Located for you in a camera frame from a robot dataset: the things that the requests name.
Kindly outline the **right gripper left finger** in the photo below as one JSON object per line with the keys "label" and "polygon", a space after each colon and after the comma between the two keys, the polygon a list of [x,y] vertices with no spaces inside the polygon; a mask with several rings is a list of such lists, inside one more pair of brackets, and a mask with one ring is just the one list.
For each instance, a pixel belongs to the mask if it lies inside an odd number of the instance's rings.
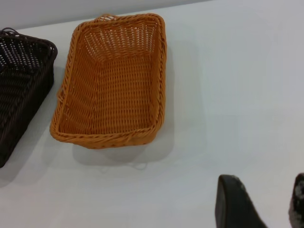
{"label": "right gripper left finger", "polygon": [[218,177],[215,205],[218,228],[265,228],[242,181],[234,175]]}

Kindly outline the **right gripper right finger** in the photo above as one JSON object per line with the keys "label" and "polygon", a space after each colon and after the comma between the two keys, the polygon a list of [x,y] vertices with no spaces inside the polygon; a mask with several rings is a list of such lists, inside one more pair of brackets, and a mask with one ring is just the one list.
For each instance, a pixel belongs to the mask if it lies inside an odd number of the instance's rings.
{"label": "right gripper right finger", "polygon": [[289,221],[293,228],[304,227],[304,174],[295,178],[293,194],[289,207]]}

